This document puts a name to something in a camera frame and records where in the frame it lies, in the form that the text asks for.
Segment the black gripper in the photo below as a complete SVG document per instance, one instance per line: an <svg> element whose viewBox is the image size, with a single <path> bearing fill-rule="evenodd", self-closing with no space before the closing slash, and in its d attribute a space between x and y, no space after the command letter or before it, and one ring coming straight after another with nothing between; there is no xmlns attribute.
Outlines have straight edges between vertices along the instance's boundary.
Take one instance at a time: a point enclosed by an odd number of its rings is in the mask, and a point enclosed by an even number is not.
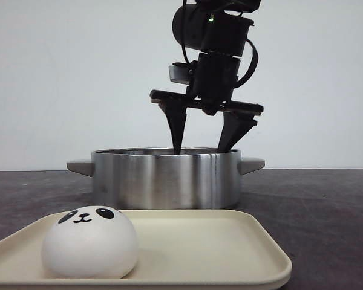
<svg viewBox="0 0 363 290"><path fill-rule="evenodd" d="M208 115L223 113L223 128L218 152L228 152L242 139L261 115L263 106L232 101L237 85L240 59L215 53L200 53L189 66L190 81L184 94L152 90L150 98L166 115L171 131L174 153L180 153L186 122L186 108L201 109Z"/></svg>

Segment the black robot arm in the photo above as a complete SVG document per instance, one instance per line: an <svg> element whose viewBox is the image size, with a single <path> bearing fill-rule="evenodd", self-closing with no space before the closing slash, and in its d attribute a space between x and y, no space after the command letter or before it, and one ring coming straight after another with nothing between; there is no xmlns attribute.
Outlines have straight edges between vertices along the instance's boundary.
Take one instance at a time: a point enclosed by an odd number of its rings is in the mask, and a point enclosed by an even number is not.
<svg viewBox="0 0 363 290"><path fill-rule="evenodd" d="M254 21L243 13L259 9L259 1L183 2L175 12L172 32L183 50L198 50L197 60L175 62L169 66L169 78L187 86L184 94L152 90L150 98L165 113L171 131L174 153L182 150L187 108L201 109L207 115L223 113L223 128L217 147L226 153L254 126L263 106L232 100L234 89L244 85L258 65L258 52L252 48L252 59L244 76L238 76L240 59L247 34Z"/></svg>

